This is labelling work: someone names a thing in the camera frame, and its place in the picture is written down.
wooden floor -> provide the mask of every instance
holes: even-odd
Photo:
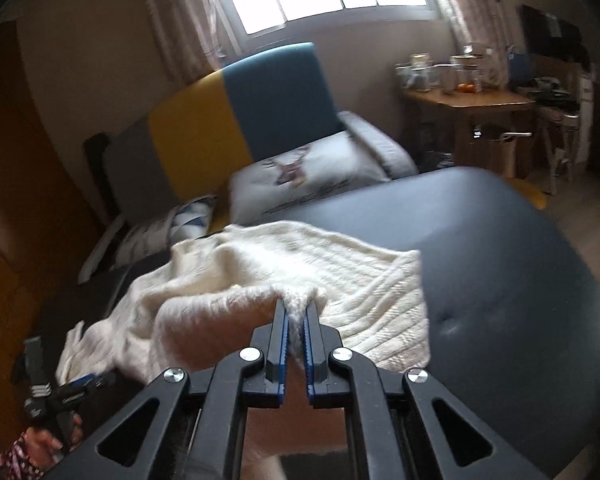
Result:
[[[548,189],[546,171],[530,179]],[[573,182],[558,179],[558,193],[548,197],[544,213],[555,222],[600,282],[600,177],[583,173]]]

black leather ottoman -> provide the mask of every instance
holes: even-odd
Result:
[[[592,440],[600,427],[600,287],[552,222],[499,178],[435,171],[276,219],[419,249],[429,371],[549,476]],[[111,304],[130,283],[113,281],[109,299],[103,292],[96,303]]]

deer print pillow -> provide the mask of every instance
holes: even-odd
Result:
[[[262,222],[283,209],[389,180],[364,145],[340,132],[234,173],[231,222]]]

wooden table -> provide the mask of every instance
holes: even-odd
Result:
[[[451,95],[443,94],[440,88],[429,92],[403,90],[404,96],[421,106],[444,107],[455,113],[454,158],[456,166],[472,166],[468,160],[468,150],[464,148],[472,139],[474,119],[487,114],[511,113],[516,131],[532,131],[534,102],[520,94],[504,90],[485,89],[477,94],[455,91]],[[518,173],[528,173],[531,165],[531,141],[518,141]]]

white window frame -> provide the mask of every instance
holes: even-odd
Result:
[[[227,52],[229,60],[255,54],[275,46],[294,43],[311,32],[354,23],[389,22],[397,20],[436,20],[440,10],[436,0],[425,0],[424,6],[373,6],[340,9],[306,16],[297,20],[247,34],[233,0],[217,0],[219,18],[229,36],[235,56]]]

